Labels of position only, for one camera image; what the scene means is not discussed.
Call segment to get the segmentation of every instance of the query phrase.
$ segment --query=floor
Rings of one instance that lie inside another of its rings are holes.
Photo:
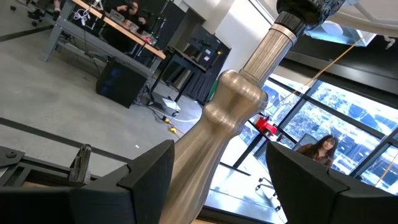
[[[9,10],[13,3],[13,0],[0,2],[0,36],[34,28],[26,11]],[[97,95],[98,71],[89,61],[66,51],[54,52],[48,62],[41,61],[40,54],[49,34],[47,30],[0,42],[0,117],[131,159],[166,139],[177,140],[167,125],[155,121],[146,107],[126,109]],[[165,85],[159,85],[155,91],[177,95]],[[198,121],[201,107],[184,96],[179,106],[182,111],[172,122],[186,132]],[[76,148],[5,126],[0,126],[0,145],[62,166],[69,166],[77,153]],[[239,136],[235,137],[223,159],[232,161],[246,147]],[[119,161],[93,154],[89,169],[102,176],[121,165]],[[254,174],[249,177],[219,166],[206,205],[258,220],[284,223],[283,213],[274,210],[278,206],[272,198],[274,191],[267,188],[255,191],[258,178],[267,175],[265,169],[252,155],[242,166]]]

